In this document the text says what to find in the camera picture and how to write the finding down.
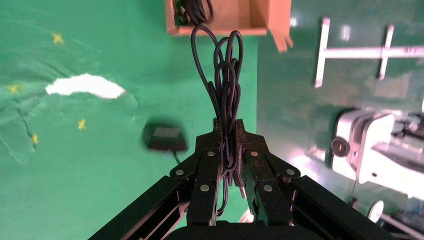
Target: white metal bar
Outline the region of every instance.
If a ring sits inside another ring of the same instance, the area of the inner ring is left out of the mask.
[[[424,58],[424,45],[391,47],[395,27],[387,27],[384,46],[380,47],[349,47],[327,48],[330,30],[330,18],[324,17],[321,26],[321,40],[319,42],[318,63],[316,66],[315,88],[323,85],[326,59],[381,59],[378,79],[382,80],[386,74],[389,58],[419,59]]]
[[[391,218],[390,216],[388,216],[386,214],[382,214],[380,216],[380,218],[383,219],[385,222],[388,222],[389,224],[395,226],[396,228],[404,231],[405,233],[411,235],[412,237],[416,238],[417,240],[424,240],[424,235],[422,235],[421,233],[415,231],[414,229],[412,229],[408,226],[405,226],[401,222],[396,221],[395,219]]]
[[[321,40],[319,41],[318,64],[316,66],[315,88],[320,88],[323,85],[324,66],[326,64],[326,55],[324,51],[327,48],[329,40],[330,18],[322,19]]]
[[[326,59],[419,59],[424,58],[423,46],[327,48]]]
[[[387,50],[390,48],[392,44],[393,32],[395,31],[395,27],[393,25],[389,25],[387,27],[387,35],[385,37],[384,49]],[[381,60],[380,65],[380,74],[378,75],[378,80],[383,80],[386,75],[387,61],[389,58],[386,56]]]

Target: yellow cross marker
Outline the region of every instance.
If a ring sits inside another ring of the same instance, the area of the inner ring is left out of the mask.
[[[53,36],[53,43],[55,43],[55,44],[65,44],[65,41],[62,38],[62,34],[53,33],[52,36]]]
[[[86,129],[86,120],[84,118],[78,122],[78,129],[79,130]]]
[[[39,143],[39,136],[37,136],[37,134],[33,134],[32,135],[32,142],[34,144],[38,144]]]
[[[9,89],[10,94],[16,94],[19,92],[19,86],[17,84],[14,84],[13,86],[6,86],[7,89]]]

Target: white machine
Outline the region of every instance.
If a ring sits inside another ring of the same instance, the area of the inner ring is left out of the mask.
[[[390,150],[395,117],[354,110],[338,119],[332,142],[332,169],[360,184],[368,181],[424,200],[424,172],[392,160]]]

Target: coiled cable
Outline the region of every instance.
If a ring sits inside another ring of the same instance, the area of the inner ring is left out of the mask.
[[[214,67],[214,83],[207,81],[202,66],[199,61],[199,56],[196,49],[196,35],[198,31],[207,33],[215,44],[213,52],[213,67]],[[234,39],[238,42],[238,59],[233,57]],[[221,47],[226,44],[225,58],[221,51]],[[242,90],[239,84],[240,72],[243,63],[244,46],[243,39],[239,31],[234,30],[227,37],[220,41],[214,33],[204,25],[198,25],[191,33],[191,50],[193,52],[194,63],[200,75],[200,78],[206,88],[207,94],[212,101],[213,109],[216,118],[222,123],[223,134],[223,197],[222,206],[216,211],[216,216],[219,218],[224,213],[228,203],[229,186],[233,184],[233,171],[237,167],[236,162],[236,119],[239,110]]]

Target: metal screw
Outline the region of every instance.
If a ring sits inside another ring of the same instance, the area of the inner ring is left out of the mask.
[[[292,169],[287,169],[286,170],[286,172],[288,173],[288,174],[290,174],[290,175],[293,175],[293,174],[295,174],[295,171],[293,171]]]
[[[207,192],[207,191],[209,191],[209,186],[206,185],[206,184],[203,184],[203,185],[200,186],[200,190],[202,192]]]
[[[263,190],[267,191],[267,192],[271,192],[273,190],[273,187],[270,185],[265,185],[263,186]]]
[[[283,176],[282,181],[285,182],[286,184],[289,184],[292,180],[286,176]]]

